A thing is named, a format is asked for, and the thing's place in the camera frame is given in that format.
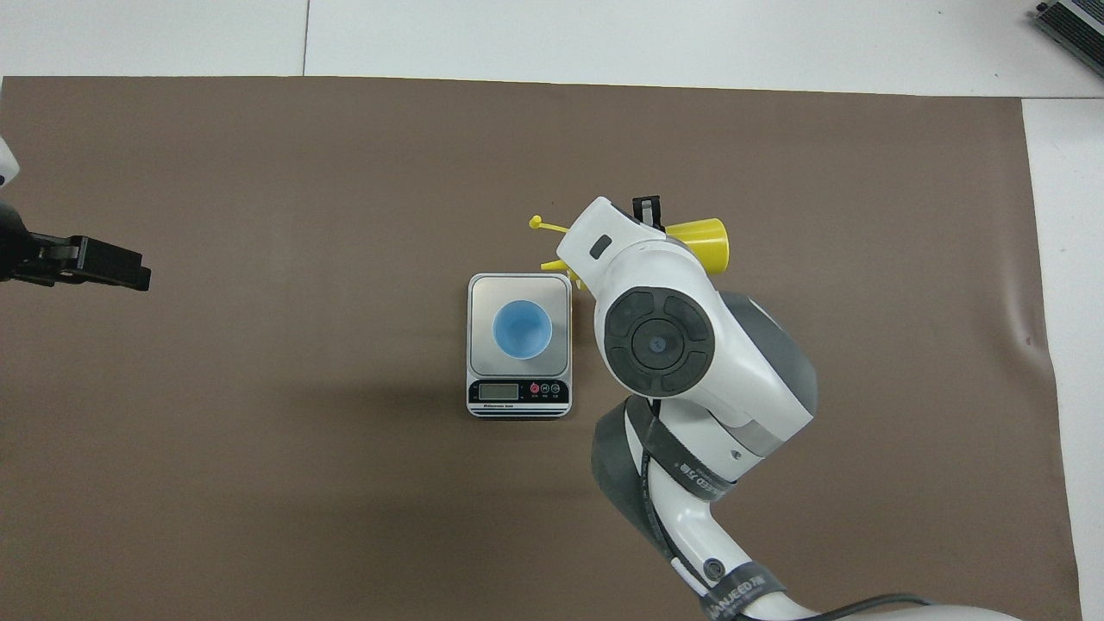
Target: brown mat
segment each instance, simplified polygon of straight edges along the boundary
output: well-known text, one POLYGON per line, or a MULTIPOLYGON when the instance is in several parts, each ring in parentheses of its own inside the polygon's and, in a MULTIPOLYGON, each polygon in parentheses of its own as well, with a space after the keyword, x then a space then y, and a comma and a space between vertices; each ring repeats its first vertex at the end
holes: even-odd
POLYGON ((1018 101, 15 77, 0 131, 28 228, 153 270, 0 285, 4 619, 700 619, 591 480, 590 298, 565 420, 463 403, 468 278, 648 193, 819 371, 716 507, 797 601, 1080 618, 1018 101))

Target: kitchen scale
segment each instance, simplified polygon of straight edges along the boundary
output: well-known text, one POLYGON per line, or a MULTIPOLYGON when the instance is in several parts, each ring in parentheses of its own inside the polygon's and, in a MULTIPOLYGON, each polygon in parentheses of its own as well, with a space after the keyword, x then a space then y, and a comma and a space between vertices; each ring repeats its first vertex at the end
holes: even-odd
POLYGON ((476 274, 468 283, 468 411, 554 419, 571 409, 571 281, 476 274))

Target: blue plastic cup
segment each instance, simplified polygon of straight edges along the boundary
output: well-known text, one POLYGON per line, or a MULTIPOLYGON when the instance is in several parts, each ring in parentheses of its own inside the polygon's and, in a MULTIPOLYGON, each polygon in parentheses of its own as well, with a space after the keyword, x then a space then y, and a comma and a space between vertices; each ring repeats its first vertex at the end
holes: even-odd
POLYGON ((534 358, 552 343, 552 319, 540 305, 514 299, 495 315, 495 345, 518 360, 534 358))

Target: white tabletop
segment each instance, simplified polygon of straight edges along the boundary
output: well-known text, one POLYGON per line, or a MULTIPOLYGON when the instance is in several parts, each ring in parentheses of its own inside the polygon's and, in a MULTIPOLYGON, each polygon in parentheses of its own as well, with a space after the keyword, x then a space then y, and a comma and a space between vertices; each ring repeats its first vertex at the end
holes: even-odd
POLYGON ((1085 619, 1104 619, 1104 80, 1031 28, 1033 4, 4 0, 0 75, 373 75, 1027 98, 1082 607, 1085 619))

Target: yellow cup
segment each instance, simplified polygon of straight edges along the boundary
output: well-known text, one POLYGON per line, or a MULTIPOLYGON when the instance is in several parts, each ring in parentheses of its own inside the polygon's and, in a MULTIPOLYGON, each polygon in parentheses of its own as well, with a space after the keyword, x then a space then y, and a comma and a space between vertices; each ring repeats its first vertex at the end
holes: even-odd
POLYGON ((710 274, 729 269, 729 233, 716 218, 667 227, 667 234, 687 244, 710 274))

